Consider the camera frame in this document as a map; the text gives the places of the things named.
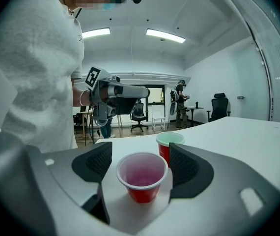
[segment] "office chair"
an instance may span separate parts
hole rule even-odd
[[[214,99],[212,99],[212,115],[210,118],[211,110],[208,110],[208,121],[212,122],[227,116],[230,116],[230,111],[227,111],[228,99],[225,96],[225,93],[216,93]]]
[[[130,131],[132,133],[132,130],[135,128],[140,128],[141,132],[143,132],[143,127],[146,127],[146,129],[149,129],[148,126],[141,124],[141,121],[146,120],[147,117],[144,116],[143,114],[143,103],[139,102],[138,105],[136,106],[135,111],[130,115],[131,120],[135,120],[138,122],[136,125],[132,125]]]

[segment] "white wall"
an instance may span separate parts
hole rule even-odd
[[[207,57],[210,57],[211,55],[214,55],[215,53],[228,48],[229,46],[248,37],[249,33],[245,28],[243,22],[240,21],[238,21],[238,23],[236,23],[233,27],[225,30],[214,40],[213,36],[208,34],[203,40],[205,44],[200,49],[196,50],[196,52],[190,57],[187,57],[187,59],[185,60],[185,67],[189,68],[206,59]]]
[[[244,39],[231,45],[185,71],[191,76],[184,89],[191,99],[186,106],[199,102],[203,110],[195,110],[194,120],[208,122],[207,110],[212,111],[215,93],[226,94],[231,116],[267,120],[269,116],[269,89],[261,56],[254,42]]]
[[[169,58],[160,53],[142,52],[130,55],[128,52],[94,53],[84,58],[83,73],[92,66],[98,66],[108,72],[158,72],[183,73],[184,61]]]

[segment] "black pad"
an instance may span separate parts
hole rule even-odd
[[[72,161],[73,171],[87,182],[101,183],[112,163],[112,142],[77,156]]]
[[[216,93],[216,94],[214,95],[214,98],[216,98],[216,99],[225,98],[225,93]]]
[[[201,157],[169,144],[169,165],[173,174],[170,198],[194,198],[204,191],[214,177],[213,167]]]
[[[98,193],[93,195],[82,208],[99,220],[110,224],[101,181],[112,163],[112,142],[101,143],[99,147],[77,156],[72,161],[73,171],[84,181],[100,183]]]

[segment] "tabletop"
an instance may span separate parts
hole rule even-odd
[[[185,145],[230,156],[247,163],[280,191],[280,123],[225,117],[175,132],[186,138]],[[124,156],[144,151],[158,154],[155,138],[156,135],[148,135],[98,140],[98,143],[112,142],[112,164],[102,181],[111,226],[132,235],[139,233],[166,208],[171,208],[168,206],[169,191],[172,188],[170,170],[168,177],[161,184],[156,199],[141,205],[129,197],[127,190],[116,177],[116,165]],[[170,227],[167,235],[175,233],[171,230],[173,229]]]
[[[84,112],[80,112],[80,114],[92,114],[92,111],[90,110],[90,111],[84,111]]]
[[[191,110],[191,109],[204,109],[204,108],[202,108],[202,107],[198,107],[198,108],[196,108],[196,107],[186,107],[186,109]]]

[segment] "small table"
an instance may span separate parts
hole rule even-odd
[[[191,126],[190,127],[193,127],[194,126],[194,110],[196,109],[203,109],[201,107],[186,107],[187,110],[191,110]]]

